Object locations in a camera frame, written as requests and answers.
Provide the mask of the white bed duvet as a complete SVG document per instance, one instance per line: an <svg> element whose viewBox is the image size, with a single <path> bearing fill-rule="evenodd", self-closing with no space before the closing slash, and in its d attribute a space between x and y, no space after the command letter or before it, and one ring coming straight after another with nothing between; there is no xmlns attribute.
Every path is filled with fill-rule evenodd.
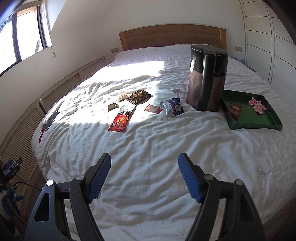
<svg viewBox="0 0 296 241"><path fill-rule="evenodd" d="M295 204L295 113L255 72L229 59L225 87L260 94L271 104L281 131L230 130L222 112L198 112L186 103L191 48L144 48L119 53L108 66L58 101L50 128L37 127L32 149L47 179L68 182L111 156L102 195L91 210L105 240L184 240L199 204L178 168L178 155L219 180L241 179L261 217L267 239L292 218ZM121 132L108 128L123 105L121 94L145 90ZM180 98L184 113L166 117L160 102ZM107 111L111 103L119 108ZM144 109L148 104L160 114Z"/></svg>

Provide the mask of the pink owl snack bag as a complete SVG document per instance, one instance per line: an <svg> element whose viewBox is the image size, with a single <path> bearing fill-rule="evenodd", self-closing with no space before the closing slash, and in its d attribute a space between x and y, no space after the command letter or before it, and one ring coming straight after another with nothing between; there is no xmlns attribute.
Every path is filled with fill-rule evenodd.
<svg viewBox="0 0 296 241"><path fill-rule="evenodd" d="M257 114L263 115L266 107L261 103L261 101L256 100L255 98L251 98L249 104L253 106L253 109Z"/></svg>

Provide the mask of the white wardrobe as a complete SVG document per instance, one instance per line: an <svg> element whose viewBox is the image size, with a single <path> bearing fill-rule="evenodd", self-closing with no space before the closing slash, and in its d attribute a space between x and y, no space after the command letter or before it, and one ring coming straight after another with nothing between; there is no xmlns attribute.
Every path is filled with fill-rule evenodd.
<svg viewBox="0 0 296 241"><path fill-rule="evenodd" d="M295 44L263 1L240 1L245 63L295 108Z"/></svg>

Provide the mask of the window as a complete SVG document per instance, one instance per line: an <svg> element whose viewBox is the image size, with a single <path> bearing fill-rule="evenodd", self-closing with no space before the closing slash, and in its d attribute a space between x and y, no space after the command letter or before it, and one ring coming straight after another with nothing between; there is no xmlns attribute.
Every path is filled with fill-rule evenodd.
<svg viewBox="0 0 296 241"><path fill-rule="evenodd" d="M1 75L49 47L47 1L1 1Z"/></svg>

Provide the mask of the wooden headboard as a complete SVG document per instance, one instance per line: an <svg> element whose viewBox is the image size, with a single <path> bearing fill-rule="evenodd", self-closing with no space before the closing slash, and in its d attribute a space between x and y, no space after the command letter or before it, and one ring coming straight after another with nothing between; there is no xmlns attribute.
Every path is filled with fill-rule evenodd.
<svg viewBox="0 0 296 241"><path fill-rule="evenodd" d="M124 51L182 44L208 44L227 50L226 30L195 24L164 24L119 33Z"/></svg>

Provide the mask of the green tray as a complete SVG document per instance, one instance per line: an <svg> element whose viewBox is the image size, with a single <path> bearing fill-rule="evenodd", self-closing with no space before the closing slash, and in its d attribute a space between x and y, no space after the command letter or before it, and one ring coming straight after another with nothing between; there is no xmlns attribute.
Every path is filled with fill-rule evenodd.
<svg viewBox="0 0 296 241"><path fill-rule="evenodd" d="M263 115L257 114L253 109L253 106L249 104L252 97L261 101L261 103L266 107ZM229 107L232 103L243 107L238 121L234 120L229 113ZM231 130L241 128L269 128L281 131L283 128L283 124L275 110L262 95L234 90L224 90L220 106Z"/></svg>

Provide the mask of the small green wrapped snack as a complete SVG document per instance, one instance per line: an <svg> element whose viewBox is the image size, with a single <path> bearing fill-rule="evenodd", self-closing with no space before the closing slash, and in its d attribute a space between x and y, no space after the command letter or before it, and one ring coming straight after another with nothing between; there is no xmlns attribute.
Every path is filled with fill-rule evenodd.
<svg viewBox="0 0 296 241"><path fill-rule="evenodd" d="M119 104L117 103L111 103L107 106L107 111L112 111L113 109L119 108Z"/></svg>

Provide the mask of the black smartphone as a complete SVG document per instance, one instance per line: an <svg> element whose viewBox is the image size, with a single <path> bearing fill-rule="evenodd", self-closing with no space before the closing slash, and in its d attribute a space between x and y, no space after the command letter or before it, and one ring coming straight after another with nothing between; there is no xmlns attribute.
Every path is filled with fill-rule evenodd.
<svg viewBox="0 0 296 241"><path fill-rule="evenodd" d="M54 122L54 120L56 119L56 117L59 115L59 113L60 113L59 110L53 112L51 114L51 116L43 124L42 129L47 131L50 128L50 126L52 125L52 123Z"/></svg>

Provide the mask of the red white snack packet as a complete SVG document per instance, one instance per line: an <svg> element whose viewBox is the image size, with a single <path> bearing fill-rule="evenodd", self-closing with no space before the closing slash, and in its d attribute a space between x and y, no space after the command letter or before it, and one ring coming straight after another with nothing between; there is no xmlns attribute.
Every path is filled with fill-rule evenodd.
<svg viewBox="0 0 296 241"><path fill-rule="evenodd" d="M234 120L238 121L242 109L243 109L242 106L232 103L230 104L230 107L229 107L229 113L231 114Z"/></svg>

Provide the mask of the wall socket plate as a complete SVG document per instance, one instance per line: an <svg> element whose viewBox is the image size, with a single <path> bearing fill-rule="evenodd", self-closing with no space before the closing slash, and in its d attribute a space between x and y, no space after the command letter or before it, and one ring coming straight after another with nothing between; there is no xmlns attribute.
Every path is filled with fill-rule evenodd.
<svg viewBox="0 0 296 241"><path fill-rule="evenodd" d="M119 52L119 48L113 48L113 49L111 49L111 52L112 52L112 53Z"/></svg>
<svg viewBox="0 0 296 241"><path fill-rule="evenodd" d="M235 46L235 50L236 51L239 51L239 52L242 52L243 51L243 48L242 47Z"/></svg>

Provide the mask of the right wall socket plate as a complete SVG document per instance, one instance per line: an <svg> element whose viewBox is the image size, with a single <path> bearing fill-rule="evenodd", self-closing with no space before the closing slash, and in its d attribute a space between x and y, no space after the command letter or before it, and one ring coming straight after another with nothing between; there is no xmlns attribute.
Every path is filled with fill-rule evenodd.
<svg viewBox="0 0 296 241"><path fill-rule="evenodd" d="M236 51L239 51L239 52L242 52L243 51L243 48L242 47L235 46L235 50Z"/></svg>

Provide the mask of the pale pink wrapped snack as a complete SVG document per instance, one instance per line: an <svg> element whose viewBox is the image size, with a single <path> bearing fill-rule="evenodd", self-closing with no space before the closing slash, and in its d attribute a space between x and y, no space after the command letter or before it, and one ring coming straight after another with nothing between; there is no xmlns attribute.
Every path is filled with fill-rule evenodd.
<svg viewBox="0 0 296 241"><path fill-rule="evenodd" d="M128 98L129 98L128 95L126 95L126 94L121 94L121 95L119 96L119 98L118 98L118 101L119 101L119 102L122 102L122 101L124 101L124 100L128 100Z"/></svg>

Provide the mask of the dark brown snack bag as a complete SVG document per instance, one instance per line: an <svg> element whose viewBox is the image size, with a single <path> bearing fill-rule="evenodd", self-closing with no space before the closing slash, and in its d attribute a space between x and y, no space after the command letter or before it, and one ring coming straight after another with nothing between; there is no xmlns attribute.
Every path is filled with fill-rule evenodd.
<svg viewBox="0 0 296 241"><path fill-rule="evenodd" d="M137 105L151 98L152 95L145 90L136 90L134 91L128 98L127 101L130 103Z"/></svg>

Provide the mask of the blue white snack pack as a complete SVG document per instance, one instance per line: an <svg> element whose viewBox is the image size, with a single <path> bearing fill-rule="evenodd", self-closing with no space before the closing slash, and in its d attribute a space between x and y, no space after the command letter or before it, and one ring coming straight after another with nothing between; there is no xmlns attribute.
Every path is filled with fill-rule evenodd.
<svg viewBox="0 0 296 241"><path fill-rule="evenodd" d="M159 104L166 111L166 117L173 117L184 113L183 107L180 105L180 98L170 98L161 101Z"/></svg>

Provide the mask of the radiator cover panel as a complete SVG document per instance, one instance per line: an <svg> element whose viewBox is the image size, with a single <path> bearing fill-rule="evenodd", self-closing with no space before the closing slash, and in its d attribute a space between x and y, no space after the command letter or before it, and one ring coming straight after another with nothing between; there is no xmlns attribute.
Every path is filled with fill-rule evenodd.
<svg viewBox="0 0 296 241"><path fill-rule="evenodd" d="M105 56L102 56L70 73L44 92L18 118L1 144L1 160L23 158L22 170L16 175L18 178L29 181L37 168L31 138L42 118L59 99L104 66L106 60Z"/></svg>

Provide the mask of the brown black tall bin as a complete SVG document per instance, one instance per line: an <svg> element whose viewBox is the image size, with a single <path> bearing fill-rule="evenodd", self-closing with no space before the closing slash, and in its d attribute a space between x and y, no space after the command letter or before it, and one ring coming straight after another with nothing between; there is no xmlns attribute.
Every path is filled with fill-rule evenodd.
<svg viewBox="0 0 296 241"><path fill-rule="evenodd" d="M229 55L206 44L191 46L186 102L197 111L217 112L224 90Z"/></svg>

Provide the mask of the red spicy strips packet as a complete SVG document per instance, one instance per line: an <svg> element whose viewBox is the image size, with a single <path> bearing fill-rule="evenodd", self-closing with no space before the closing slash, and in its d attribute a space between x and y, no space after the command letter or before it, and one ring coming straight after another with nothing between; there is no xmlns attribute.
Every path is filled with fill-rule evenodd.
<svg viewBox="0 0 296 241"><path fill-rule="evenodd" d="M125 130L130 117L132 116L134 110L136 109L135 105L123 105L118 114L116 115L115 119L111 123L108 131L110 132L121 132Z"/></svg>

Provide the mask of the orange clear wafer packet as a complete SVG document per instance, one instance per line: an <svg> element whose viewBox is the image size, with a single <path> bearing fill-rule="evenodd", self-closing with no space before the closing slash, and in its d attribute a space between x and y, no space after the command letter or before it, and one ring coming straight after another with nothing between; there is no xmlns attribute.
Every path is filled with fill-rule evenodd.
<svg viewBox="0 0 296 241"><path fill-rule="evenodd" d="M148 104L147 107L144 109L145 111L148 111L150 113L160 114L163 109L159 106Z"/></svg>

